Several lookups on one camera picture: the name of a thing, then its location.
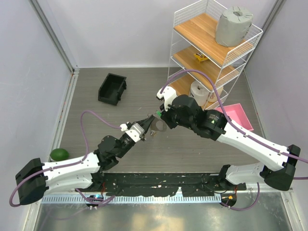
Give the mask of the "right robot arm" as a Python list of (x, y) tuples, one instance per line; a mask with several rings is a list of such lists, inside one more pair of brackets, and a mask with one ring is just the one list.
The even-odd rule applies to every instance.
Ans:
[(243, 166), (224, 165), (217, 177), (220, 188), (229, 190), (244, 183), (265, 183), (280, 191), (290, 189), (299, 147), (274, 144), (217, 110), (202, 110), (188, 95), (158, 93), (156, 97), (163, 101), (161, 119), (170, 129), (177, 126), (188, 128), (202, 138), (228, 144), (259, 161)]

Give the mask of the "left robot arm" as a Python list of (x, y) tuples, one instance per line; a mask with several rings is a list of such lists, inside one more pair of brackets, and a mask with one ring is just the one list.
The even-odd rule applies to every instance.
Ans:
[(98, 148), (82, 157), (56, 162), (41, 162), (40, 158), (30, 160), (15, 176), (16, 188), (9, 204), (17, 194), (19, 205), (29, 205), (53, 192), (75, 190), (100, 190), (103, 185), (102, 174), (118, 164), (137, 142), (144, 141), (145, 135), (155, 116), (127, 122), (120, 125), (123, 135), (117, 139), (105, 136)]

